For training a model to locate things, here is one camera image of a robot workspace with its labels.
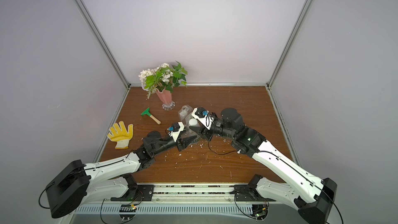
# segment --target work glove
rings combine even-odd
[[[123,121],[120,121],[119,125],[117,123],[113,124],[113,127],[109,129],[108,138],[112,142],[117,142],[115,149],[127,149],[132,138],[132,124],[129,125],[128,132]]]

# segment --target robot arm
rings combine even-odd
[[[232,140],[238,153],[246,154],[269,167],[286,183],[276,183],[256,175],[249,183],[254,195],[271,198],[298,210],[309,223],[325,223],[333,205],[337,185],[329,178],[310,174],[279,152],[256,130],[247,127],[234,108],[221,111],[221,118],[203,107],[195,108],[192,117],[203,127],[190,127],[201,138],[211,141],[214,135]]]
[[[146,169],[155,162],[156,155],[173,147],[182,151],[195,138],[181,138],[185,131],[182,122],[173,123],[169,130],[165,137],[158,131],[148,133],[138,149],[122,157],[99,163],[71,162],[46,187],[51,216],[59,218],[82,204],[105,198],[136,198],[138,187],[129,174]]]

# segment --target wooden tabletop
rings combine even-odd
[[[265,87],[177,87],[174,88],[173,101],[176,107],[165,111],[157,95],[147,99],[142,88],[132,87],[117,119],[117,122],[124,121],[126,126],[134,124],[134,136],[129,148],[116,150],[116,143],[108,140],[101,161],[128,154],[131,149],[142,145],[142,137],[153,130],[165,136],[166,128],[179,121],[178,111],[183,105],[204,107],[218,117],[221,117],[222,109],[236,108],[247,126],[260,132],[291,159]],[[141,116],[147,107],[162,122],[161,125],[157,125],[149,116]],[[231,140],[214,137],[210,146],[212,150],[224,153],[235,150],[230,143]],[[270,169],[246,155],[235,152],[225,156],[214,154],[208,149],[205,140],[181,152],[177,148],[170,149],[157,155],[155,160],[149,168],[133,174],[138,183],[248,183],[254,174],[283,182]]]

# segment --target white wall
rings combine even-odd
[[[337,183],[345,223],[397,223],[397,2],[315,0],[272,86],[302,166]]]
[[[142,69],[174,60],[188,82],[267,82],[305,0],[83,1],[139,83]]]
[[[40,192],[93,161],[125,88],[73,0],[0,0],[0,19],[0,222],[56,223]]]

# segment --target vase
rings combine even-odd
[[[176,104],[174,101],[172,101],[172,93],[166,89],[163,89],[162,92],[160,92],[158,89],[156,89],[156,94],[159,96],[160,100],[163,102],[162,108],[166,111],[172,110]]]

